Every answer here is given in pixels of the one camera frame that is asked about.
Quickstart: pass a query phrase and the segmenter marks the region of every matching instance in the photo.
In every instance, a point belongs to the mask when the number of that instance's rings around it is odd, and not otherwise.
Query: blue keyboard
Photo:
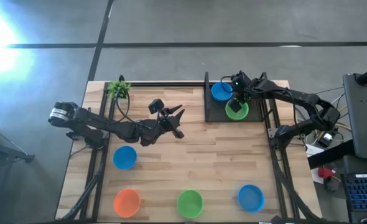
[[[346,203],[352,212],[367,211],[367,174],[342,175]]]

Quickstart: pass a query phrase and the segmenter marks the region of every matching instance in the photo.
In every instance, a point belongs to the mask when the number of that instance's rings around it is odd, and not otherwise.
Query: wooden tabletop
[[[284,87],[289,85],[286,80],[275,82]],[[82,107],[91,107],[92,112],[99,113],[103,87],[104,82],[89,82]],[[195,222],[265,222],[280,215],[264,123],[205,123],[202,87],[133,87],[130,96],[132,119],[155,118],[147,109],[155,98],[163,100],[166,107],[182,104],[185,113],[179,129],[185,137],[176,139],[167,133],[149,147],[130,144],[137,151],[137,163],[130,170],[118,170],[112,162],[113,154],[128,143],[112,134],[99,222],[188,221],[176,208],[179,194],[187,189],[199,191],[204,199],[204,211]],[[110,102],[106,105],[105,116]],[[293,124],[292,105],[277,101],[277,106],[281,123]],[[114,119],[119,118],[117,111]],[[84,142],[75,142],[72,152],[84,145]],[[290,145],[287,154],[294,188],[311,211],[321,216],[304,148]],[[82,194],[90,155],[87,150],[70,159],[57,218],[64,216]],[[246,184],[257,185],[264,192],[266,203],[258,213],[245,212],[238,205],[238,190]],[[134,189],[141,198],[141,208],[132,218],[120,218],[113,210],[114,197],[122,189]],[[290,210],[287,194],[285,197]],[[88,206],[89,214],[92,202],[93,197]]]

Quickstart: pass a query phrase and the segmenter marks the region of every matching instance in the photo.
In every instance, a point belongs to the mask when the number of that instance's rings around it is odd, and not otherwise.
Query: green plant
[[[125,81],[112,81],[109,86],[109,96],[114,99],[116,93],[118,93],[118,98],[126,99],[128,97],[128,90],[131,88],[131,83],[126,83]]]

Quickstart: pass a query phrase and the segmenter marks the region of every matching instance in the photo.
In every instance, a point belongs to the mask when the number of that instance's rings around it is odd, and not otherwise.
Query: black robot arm
[[[283,88],[268,80],[265,73],[260,78],[250,80],[240,71],[231,76],[235,99],[229,102],[233,111],[241,109],[240,103],[249,99],[277,99],[304,107],[309,119],[293,126],[282,125],[274,133],[274,144],[277,147],[287,147],[294,136],[310,134],[313,130],[328,131],[334,128],[340,117],[340,112],[334,106],[319,98],[316,94],[303,93]]]
[[[180,111],[176,116],[171,115],[180,107],[181,105],[171,109],[164,108],[161,100],[154,100],[149,105],[149,109],[152,113],[158,111],[161,116],[158,116],[157,119],[144,119],[133,123],[104,118],[77,106],[75,103],[61,102],[55,104],[48,122],[56,127],[70,128],[74,134],[84,137],[85,142],[95,148],[103,147],[102,130],[114,133],[118,138],[128,143],[141,140],[142,146],[148,146],[154,144],[160,135],[168,131],[172,131],[177,138],[184,137],[184,134],[177,128],[180,126],[180,119],[185,110]]]

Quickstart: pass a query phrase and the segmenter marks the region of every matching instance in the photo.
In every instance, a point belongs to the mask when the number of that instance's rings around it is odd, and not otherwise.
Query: concrete floor
[[[0,1],[0,45],[96,43],[108,0]],[[105,43],[367,41],[367,0],[116,1]],[[0,223],[53,220],[72,142],[48,124],[56,101],[83,99],[94,49],[0,50],[0,132],[28,153],[0,193]],[[103,49],[95,80],[200,80],[267,72],[300,91],[367,70],[367,47]],[[343,90],[321,95],[334,100]],[[345,201],[317,187],[323,216]]]

